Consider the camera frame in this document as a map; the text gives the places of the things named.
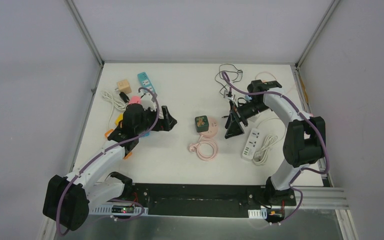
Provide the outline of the beige dragon cube adapter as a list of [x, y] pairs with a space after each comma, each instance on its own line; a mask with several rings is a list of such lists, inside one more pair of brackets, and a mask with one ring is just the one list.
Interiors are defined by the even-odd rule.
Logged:
[[116, 91], [119, 93], [130, 94], [132, 92], [130, 83], [127, 79], [120, 80], [116, 83]]

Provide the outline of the pink cube socket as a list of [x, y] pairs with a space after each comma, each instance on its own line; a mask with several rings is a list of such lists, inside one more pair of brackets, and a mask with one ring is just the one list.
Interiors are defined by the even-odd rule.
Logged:
[[129, 102], [128, 102], [129, 105], [132, 105], [132, 104], [142, 104], [142, 100], [141, 100], [141, 97], [140, 96], [137, 96], [137, 95], [134, 95], [132, 96], [130, 99], [129, 99]]

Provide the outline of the round pink socket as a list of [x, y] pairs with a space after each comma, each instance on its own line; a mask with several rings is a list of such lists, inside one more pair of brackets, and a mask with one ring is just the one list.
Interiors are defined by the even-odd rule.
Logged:
[[210, 138], [213, 138], [217, 135], [218, 130], [219, 130], [219, 124], [214, 117], [208, 116], [207, 119], [208, 119], [208, 123], [209, 123], [208, 130], [200, 132], [199, 134], [204, 138], [210, 139]]

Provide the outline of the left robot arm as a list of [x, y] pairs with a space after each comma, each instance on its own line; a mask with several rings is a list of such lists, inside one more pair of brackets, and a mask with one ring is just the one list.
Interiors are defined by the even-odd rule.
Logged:
[[66, 176], [55, 175], [49, 180], [43, 215], [75, 231], [89, 212], [103, 203], [115, 198], [123, 203], [129, 201], [133, 195], [130, 177], [114, 171], [104, 182], [99, 183], [99, 179], [132, 152], [140, 137], [150, 131], [169, 132], [177, 123], [165, 105], [158, 112], [139, 103], [129, 104], [94, 157]]

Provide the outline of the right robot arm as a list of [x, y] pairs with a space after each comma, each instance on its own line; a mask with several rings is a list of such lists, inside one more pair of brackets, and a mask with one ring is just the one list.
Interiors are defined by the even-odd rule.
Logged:
[[268, 204], [276, 205], [293, 193], [291, 184], [301, 171], [309, 170], [310, 165], [327, 157], [326, 123], [320, 116], [313, 117], [305, 111], [300, 111], [285, 95], [282, 85], [276, 80], [253, 80], [244, 94], [249, 96], [250, 100], [243, 105], [229, 101], [230, 110], [224, 137], [229, 139], [243, 134], [243, 128], [248, 126], [248, 119], [266, 110], [273, 111], [284, 123], [284, 160], [277, 171], [267, 179], [261, 193], [261, 198]]

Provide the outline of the yellow cube socket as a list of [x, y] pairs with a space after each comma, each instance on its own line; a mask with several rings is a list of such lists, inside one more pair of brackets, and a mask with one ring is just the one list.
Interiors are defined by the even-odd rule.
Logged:
[[120, 114], [118, 115], [118, 117], [115, 119], [114, 124], [115, 124], [116, 126], [118, 126], [119, 123], [120, 123], [122, 120], [123, 120], [123, 113], [120, 113]]

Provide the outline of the teal power strip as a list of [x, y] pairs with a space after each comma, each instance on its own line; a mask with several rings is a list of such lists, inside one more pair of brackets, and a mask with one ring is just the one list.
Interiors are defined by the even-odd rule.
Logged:
[[146, 72], [141, 72], [137, 74], [137, 79], [139, 81], [139, 84], [141, 87], [146, 88], [150, 90], [153, 94], [156, 93], [155, 88], [153, 84], [151, 83], [148, 75]]

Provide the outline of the dark green cube socket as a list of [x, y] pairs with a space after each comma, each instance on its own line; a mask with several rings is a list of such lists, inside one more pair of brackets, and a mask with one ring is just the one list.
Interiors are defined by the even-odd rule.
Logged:
[[207, 132], [210, 127], [209, 119], [206, 115], [196, 116], [194, 118], [194, 125], [197, 133]]

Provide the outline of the orange power strip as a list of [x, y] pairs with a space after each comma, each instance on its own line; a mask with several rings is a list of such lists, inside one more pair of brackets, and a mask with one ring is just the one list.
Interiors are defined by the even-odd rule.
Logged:
[[[113, 133], [114, 129], [110, 128], [105, 134], [105, 138], [106, 139], [109, 139], [110, 135]], [[124, 156], [124, 160], [128, 159], [131, 155], [132, 155], [132, 151], [131, 150], [127, 150], [127, 153], [125, 153], [125, 156]]]

